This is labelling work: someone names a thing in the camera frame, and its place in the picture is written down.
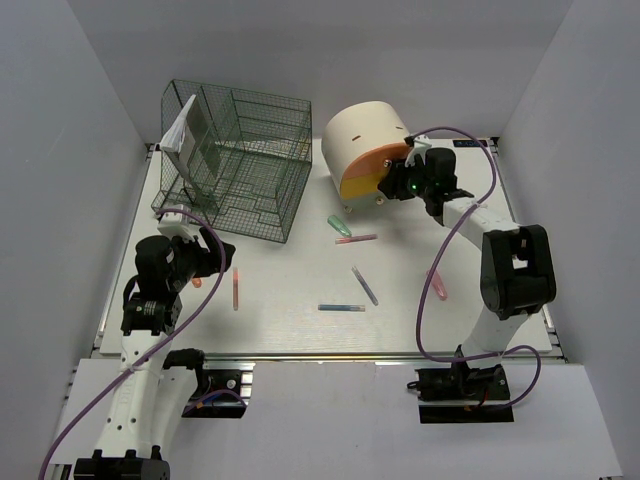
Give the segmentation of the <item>round drawer organizer box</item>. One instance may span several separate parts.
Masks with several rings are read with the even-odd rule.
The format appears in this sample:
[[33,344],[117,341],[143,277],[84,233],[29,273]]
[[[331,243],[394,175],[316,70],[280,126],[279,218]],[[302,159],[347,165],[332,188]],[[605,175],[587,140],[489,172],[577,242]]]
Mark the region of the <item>round drawer organizer box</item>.
[[358,103],[331,118],[321,151],[347,212],[384,203],[378,184],[392,161],[407,157],[408,135],[395,109],[383,101]]

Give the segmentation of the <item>Canon manual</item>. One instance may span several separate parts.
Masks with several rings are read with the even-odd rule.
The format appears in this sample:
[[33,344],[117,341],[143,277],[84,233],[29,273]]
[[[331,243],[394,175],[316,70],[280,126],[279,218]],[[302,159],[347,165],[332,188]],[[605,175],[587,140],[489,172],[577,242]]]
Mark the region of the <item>Canon manual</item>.
[[215,181],[221,157],[213,125],[196,94],[189,97],[164,134],[160,148],[177,169],[192,204],[215,209]]

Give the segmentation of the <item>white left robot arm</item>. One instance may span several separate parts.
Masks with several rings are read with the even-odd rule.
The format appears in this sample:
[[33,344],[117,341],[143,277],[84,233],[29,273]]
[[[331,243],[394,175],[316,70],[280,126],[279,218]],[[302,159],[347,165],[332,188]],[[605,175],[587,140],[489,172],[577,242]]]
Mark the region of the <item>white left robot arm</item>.
[[187,401],[205,396],[205,355],[171,347],[181,290],[194,278],[225,273],[233,245],[202,229],[196,237],[154,235],[135,247],[137,273],[127,284],[120,371],[93,453],[74,466],[76,479],[167,479],[169,447]]

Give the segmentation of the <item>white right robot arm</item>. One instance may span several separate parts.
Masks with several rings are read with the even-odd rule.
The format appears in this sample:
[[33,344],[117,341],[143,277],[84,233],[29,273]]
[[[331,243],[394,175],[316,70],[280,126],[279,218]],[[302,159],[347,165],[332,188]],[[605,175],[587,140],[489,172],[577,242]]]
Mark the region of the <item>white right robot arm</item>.
[[458,185],[456,155],[447,148],[410,151],[393,160],[378,184],[387,198],[421,199],[427,214],[451,235],[461,235],[481,255],[479,290],[484,306],[471,333],[448,364],[464,364],[451,374],[453,390],[472,399],[484,391],[484,370],[513,352],[510,342],[532,315],[552,302],[556,279],[547,231],[540,225],[519,225],[491,210]]

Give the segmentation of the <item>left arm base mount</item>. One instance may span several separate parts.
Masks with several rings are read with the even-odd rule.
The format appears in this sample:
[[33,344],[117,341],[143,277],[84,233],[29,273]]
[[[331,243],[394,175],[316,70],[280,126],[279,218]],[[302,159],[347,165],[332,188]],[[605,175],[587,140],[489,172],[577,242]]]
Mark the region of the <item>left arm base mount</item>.
[[203,351],[189,348],[171,351],[163,369],[183,368],[196,386],[182,417],[188,419],[240,419],[251,395],[253,372],[234,362],[208,361]]

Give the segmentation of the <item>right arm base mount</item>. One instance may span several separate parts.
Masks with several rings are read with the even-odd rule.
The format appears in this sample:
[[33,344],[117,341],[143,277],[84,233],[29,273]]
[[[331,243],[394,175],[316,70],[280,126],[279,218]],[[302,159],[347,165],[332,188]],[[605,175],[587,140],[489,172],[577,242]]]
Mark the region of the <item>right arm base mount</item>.
[[423,368],[408,382],[418,397],[421,424],[512,423],[507,406],[510,390],[503,367],[470,368],[454,363],[447,368]]

